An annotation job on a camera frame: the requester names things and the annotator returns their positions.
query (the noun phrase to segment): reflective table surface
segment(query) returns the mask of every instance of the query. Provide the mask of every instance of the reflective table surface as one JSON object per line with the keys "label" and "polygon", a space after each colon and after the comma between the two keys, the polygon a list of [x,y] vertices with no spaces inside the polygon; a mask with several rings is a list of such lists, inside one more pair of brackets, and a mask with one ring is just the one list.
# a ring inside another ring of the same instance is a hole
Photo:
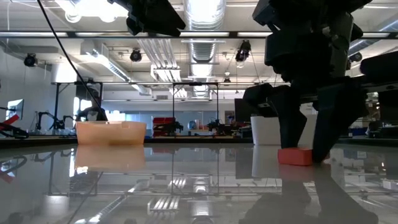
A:
{"label": "reflective table surface", "polygon": [[49,146],[0,152],[0,223],[398,223],[398,149],[336,145],[321,166],[277,146]]}

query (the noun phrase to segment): orange block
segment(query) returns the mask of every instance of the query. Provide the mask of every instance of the orange block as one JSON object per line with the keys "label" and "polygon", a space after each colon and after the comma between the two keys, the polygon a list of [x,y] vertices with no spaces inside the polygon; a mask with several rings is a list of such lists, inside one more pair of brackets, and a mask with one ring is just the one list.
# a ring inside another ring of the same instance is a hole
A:
{"label": "orange block", "polygon": [[278,150],[279,164],[310,166],[312,165],[312,150],[307,148],[285,148]]}

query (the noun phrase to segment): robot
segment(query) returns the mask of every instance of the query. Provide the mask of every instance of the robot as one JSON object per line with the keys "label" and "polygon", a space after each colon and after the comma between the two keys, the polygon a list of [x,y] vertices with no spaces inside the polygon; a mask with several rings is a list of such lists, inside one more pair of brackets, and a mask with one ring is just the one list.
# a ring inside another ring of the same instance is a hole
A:
{"label": "robot", "polygon": [[326,158],[343,130],[367,115],[367,92],[389,90],[387,82],[398,80],[386,69],[397,69],[397,52],[363,60],[363,77],[345,76],[350,69],[349,44],[363,36],[351,13],[369,2],[260,0],[252,15],[272,31],[266,39],[264,63],[290,86],[265,83],[250,87],[243,99],[260,113],[268,106],[277,113],[282,148],[297,147],[307,122],[300,105],[313,102],[318,111],[314,163]]}

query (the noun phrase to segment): ceiling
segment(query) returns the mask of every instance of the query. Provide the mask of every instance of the ceiling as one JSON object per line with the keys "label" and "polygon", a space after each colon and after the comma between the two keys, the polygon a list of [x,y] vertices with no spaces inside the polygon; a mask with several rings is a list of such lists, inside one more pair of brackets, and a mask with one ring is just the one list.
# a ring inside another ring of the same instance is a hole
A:
{"label": "ceiling", "polygon": [[[175,7],[182,6],[183,1],[170,0]],[[363,31],[379,31],[392,21],[398,20],[398,0],[379,1],[375,0],[371,3],[372,7],[357,10],[353,13],[355,23],[359,25]],[[53,1],[46,1],[47,7],[58,7]],[[255,0],[227,0],[226,14],[221,30],[228,31],[267,31],[267,27],[262,27],[251,19],[251,14],[256,5]],[[21,1],[10,3],[6,0],[0,0],[0,30],[8,30],[7,22],[9,21],[9,30],[49,30],[47,23],[35,1]],[[74,30],[74,31],[126,31],[125,18],[119,17],[114,22],[106,23],[98,17],[83,17],[77,23],[69,23],[65,19],[65,11],[61,8],[47,9],[51,23],[57,31]],[[178,11],[181,18],[184,19],[183,11]],[[181,43],[181,39],[172,39],[172,47],[177,59],[177,64],[181,68],[181,77],[186,78],[189,74],[190,65],[188,63],[189,54],[187,44]],[[69,55],[74,62],[80,67],[92,73],[92,77],[98,81],[104,82],[121,82],[104,66],[93,63],[89,55],[81,54],[81,43],[83,39],[62,39]],[[214,66],[213,80],[222,82],[224,73],[230,72],[232,82],[281,82],[281,79],[275,75],[272,67],[264,65],[264,52],[266,43],[263,39],[250,40],[252,54],[246,60],[243,68],[236,68],[234,54],[240,46],[241,39],[224,39],[224,43],[218,44],[217,65]],[[109,56],[117,66],[127,71],[134,80],[143,82],[153,82],[150,76],[150,61],[143,55],[143,59],[139,63],[132,63],[129,56],[132,49],[140,47],[136,39],[98,39],[94,40],[96,46],[104,44],[109,48]],[[21,47],[25,46],[53,46],[58,47],[55,40],[52,39],[11,39],[9,41],[10,49],[14,49],[18,53]],[[361,51],[364,58],[387,52],[398,46],[398,40],[381,40],[365,48]],[[45,60],[47,63],[63,63],[65,58],[63,54],[37,54],[39,60]],[[354,67],[351,71],[347,71],[347,75],[359,75],[359,67]]]}

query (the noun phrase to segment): orange plastic bin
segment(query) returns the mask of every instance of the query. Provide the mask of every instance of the orange plastic bin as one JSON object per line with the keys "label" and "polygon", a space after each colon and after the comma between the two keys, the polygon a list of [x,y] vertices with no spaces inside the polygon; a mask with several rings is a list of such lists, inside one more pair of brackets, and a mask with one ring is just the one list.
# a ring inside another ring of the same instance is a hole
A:
{"label": "orange plastic bin", "polygon": [[140,145],[144,143],[146,127],[146,123],[133,121],[77,122],[77,140],[82,145]]}

